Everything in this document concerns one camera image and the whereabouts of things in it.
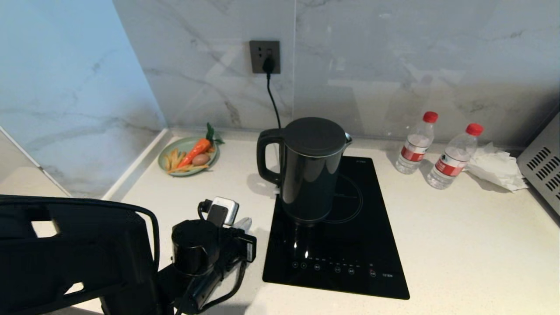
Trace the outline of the black electric kettle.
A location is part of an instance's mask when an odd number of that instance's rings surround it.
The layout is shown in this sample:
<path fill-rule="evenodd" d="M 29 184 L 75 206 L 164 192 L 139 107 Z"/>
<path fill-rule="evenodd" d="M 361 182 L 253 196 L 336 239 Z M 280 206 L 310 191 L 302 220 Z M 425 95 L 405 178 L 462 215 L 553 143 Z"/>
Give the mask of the black electric kettle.
<path fill-rule="evenodd" d="M 300 224 L 316 224 L 332 209 L 342 155 L 351 143 L 352 138 L 331 120 L 300 118 L 260 133 L 258 172 L 280 188 L 280 205 L 288 217 Z M 280 148 L 278 173 L 266 165 L 266 148 L 271 144 Z"/>

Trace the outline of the red-capped water bottle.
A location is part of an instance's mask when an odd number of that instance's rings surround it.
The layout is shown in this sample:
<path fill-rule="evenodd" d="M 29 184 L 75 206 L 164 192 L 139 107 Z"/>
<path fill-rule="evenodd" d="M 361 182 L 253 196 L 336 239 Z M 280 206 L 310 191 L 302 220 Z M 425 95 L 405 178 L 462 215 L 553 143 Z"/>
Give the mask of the red-capped water bottle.
<path fill-rule="evenodd" d="M 434 126 L 439 115 L 436 112 L 424 113 L 422 121 L 408 134 L 396 160 L 396 169 L 403 174 L 414 173 L 434 140 Z"/>
<path fill-rule="evenodd" d="M 482 125 L 471 123 L 463 133 L 454 137 L 427 175 L 428 184 L 440 190 L 450 187 L 473 158 L 483 132 Z"/>

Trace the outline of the crumpled white tissue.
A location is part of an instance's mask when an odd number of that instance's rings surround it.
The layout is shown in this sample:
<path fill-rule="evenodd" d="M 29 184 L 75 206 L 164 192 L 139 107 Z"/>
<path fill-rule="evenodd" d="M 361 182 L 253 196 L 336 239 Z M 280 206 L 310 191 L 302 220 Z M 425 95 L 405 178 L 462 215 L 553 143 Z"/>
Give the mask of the crumpled white tissue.
<path fill-rule="evenodd" d="M 492 142 L 477 148 L 465 169 L 481 180 L 510 192 L 529 187 L 517 159 L 510 152 L 498 149 Z"/>

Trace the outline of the black glass induction cooktop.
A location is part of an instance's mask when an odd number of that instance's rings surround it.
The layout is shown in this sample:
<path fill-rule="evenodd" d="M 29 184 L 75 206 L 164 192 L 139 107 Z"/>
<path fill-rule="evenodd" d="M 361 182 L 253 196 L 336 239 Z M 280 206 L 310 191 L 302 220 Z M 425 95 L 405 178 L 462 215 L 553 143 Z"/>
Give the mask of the black glass induction cooktop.
<path fill-rule="evenodd" d="M 342 158 L 332 211 L 312 227 L 296 224 L 276 198 L 262 279 L 410 299 L 371 158 Z"/>

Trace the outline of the silver vented appliance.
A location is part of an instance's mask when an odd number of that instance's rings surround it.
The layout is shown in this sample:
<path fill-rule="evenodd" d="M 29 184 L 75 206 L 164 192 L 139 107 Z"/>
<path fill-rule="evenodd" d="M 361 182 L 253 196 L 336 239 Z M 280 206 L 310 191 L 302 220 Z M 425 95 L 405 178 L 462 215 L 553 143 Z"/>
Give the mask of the silver vented appliance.
<path fill-rule="evenodd" d="M 560 217 L 560 113 L 519 155 L 525 179 Z"/>

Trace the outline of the orange toy carrot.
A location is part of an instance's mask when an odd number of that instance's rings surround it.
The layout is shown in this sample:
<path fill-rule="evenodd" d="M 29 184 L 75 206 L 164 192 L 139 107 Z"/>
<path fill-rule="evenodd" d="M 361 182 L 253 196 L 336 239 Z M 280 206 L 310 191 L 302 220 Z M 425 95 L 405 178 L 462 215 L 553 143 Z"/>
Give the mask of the orange toy carrot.
<path fill-rule="evenodd" d="M 193 161 L 197 156 L 203 155 L 210 150 L 215 149 L 216 144 L 224 144 L 224 141 L 220 137 L 215 136 L 215 129 L 210 123 L 206 123 L 206 129 L 206 136 L 204 138 L 200 138 L 196 142 L 186 156 L 180 160 L 177 168 L 183 168 L 190 164 L 194 165 Z"/>

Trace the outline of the green plate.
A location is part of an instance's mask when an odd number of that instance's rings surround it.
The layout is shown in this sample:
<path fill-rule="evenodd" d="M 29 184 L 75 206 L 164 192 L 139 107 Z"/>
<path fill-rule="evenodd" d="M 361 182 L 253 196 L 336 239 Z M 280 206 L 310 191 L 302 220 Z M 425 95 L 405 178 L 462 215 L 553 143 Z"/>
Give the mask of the green plate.
<path fill-rule="evenodd" d="M 179 151 L 185 151 L 186 153 L 188 153 L 193 146 L 196 144 L 196 142 L 199 139 L 197 137 L 187 137 L 187 138 L 180 138 L 177 141 L 172 142 L 170 145 L 167 145 L 166 148 L 163 149 L 163 151 L 160 153 L 160 156 L 158 157 L 158 165 L 160 166 L 160 168 L 166 173 L 166 171 L 163 168 L 163 162 L 164 162 L 164 155 L 168 154 L 169 152 L 171 152 L 173 149 L 179 149 Z M 215 149 L 210 150 L 208 153 L 212 154 L 212 158 L 210 160 L 210 166 L 204 170 L 198 170 L 195 171 L 194 173 L 191 174 L 186 174 L 186 175 L 170 175 L 172 177 L 190 177 L 193 176 L 195 174 L 198 173 L 202 173 L 206 170 L 209 170 L 218 160 L 219 156 L 220 156 L 220 149 L 217 145 L 215 145 Z"/>

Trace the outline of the yellow toy fries pile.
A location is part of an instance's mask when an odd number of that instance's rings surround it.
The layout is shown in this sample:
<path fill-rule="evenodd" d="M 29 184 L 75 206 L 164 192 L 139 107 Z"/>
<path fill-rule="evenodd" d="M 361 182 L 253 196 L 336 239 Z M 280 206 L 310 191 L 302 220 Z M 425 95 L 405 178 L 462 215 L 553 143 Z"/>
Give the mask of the yellow toy fries pile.
<path fill-rule="evenodd" d="M 180 160 L 184 158 L 186 154 L 187 153 L 185 151 L 179 151 L 179 149 L 173 149 L 168 154 L 165 154 L 163 157 L 164 158 L 163 168 L 166 171 L 166 173 L 170 175 L 186 175 L 186 174 L 194 173 L 195 171 L 198 170 L 204 170 L 210 166 L 210 161 L 209 161 L 208 164 L 198 166 L 198 167 L 194 167 L 192 164 L 190 164 L 183 168 L 177 168 L 177 165 L 180 163 Z M 206 154 L 210 155 L 210 160 L 211 160 L 212 154 L 208 152 Z"/>

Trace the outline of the dark grey wall socket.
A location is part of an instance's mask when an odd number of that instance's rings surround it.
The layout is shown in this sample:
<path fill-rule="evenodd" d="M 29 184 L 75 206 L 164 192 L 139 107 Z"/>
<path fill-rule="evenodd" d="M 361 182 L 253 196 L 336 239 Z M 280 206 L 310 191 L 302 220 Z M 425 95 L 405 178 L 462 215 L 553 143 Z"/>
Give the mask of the dark grey wall socket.
<path fill-rule="evenodd" d="M 250 40 L 248 44 L 253 74 L 266 73 L 263 70 L 263 65 L 267 58 L 275 62 L 275 68 L 272 74 L 281 73 L 280 41 Z"/>

